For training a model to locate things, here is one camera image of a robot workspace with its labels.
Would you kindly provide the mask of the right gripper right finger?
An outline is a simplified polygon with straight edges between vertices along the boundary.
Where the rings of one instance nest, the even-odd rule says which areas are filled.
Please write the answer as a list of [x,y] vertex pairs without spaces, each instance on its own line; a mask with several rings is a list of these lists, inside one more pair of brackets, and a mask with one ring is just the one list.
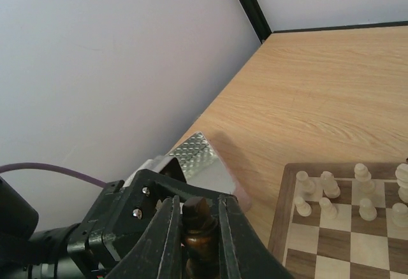
[[267,250],[233,196],[219,197],[221,278],[292,278]]

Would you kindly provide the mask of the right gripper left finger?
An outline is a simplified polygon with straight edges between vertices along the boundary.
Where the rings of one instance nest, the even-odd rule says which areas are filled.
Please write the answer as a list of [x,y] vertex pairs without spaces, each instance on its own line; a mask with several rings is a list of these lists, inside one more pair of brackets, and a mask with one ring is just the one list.
[[180,198],[163,201],[131,251],[107,278],[181,278]]

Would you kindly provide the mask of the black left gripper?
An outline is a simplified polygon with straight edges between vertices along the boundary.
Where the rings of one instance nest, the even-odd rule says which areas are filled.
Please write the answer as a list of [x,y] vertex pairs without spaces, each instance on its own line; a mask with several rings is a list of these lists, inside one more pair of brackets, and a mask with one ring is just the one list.
[[83,271],[76,262],[119,262],[156,214],[158,201],[201,196],[214,210],[220,195],[187,184],[181,170],[142,169],[129,186],[123,184],[109,183],[80,225],[36,232],[28,239],[2,232],[1,278],[104,278],[100,270]]

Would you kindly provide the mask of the dark piece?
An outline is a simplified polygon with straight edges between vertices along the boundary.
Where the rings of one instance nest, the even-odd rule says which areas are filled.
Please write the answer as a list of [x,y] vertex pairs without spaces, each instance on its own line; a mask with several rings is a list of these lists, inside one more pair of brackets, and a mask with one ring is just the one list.
[[219,278],[219,228],[204,197],[192,197],[182,207],[182,238],[189,278]]

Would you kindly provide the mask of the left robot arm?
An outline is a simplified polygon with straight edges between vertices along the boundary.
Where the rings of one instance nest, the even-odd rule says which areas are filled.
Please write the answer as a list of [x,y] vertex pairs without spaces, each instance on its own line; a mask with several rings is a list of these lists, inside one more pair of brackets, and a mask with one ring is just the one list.
[[221,198],[143,169],[106,184],[80,223],[39,232],[38,212],[1,182],[1,277],[218,278]]

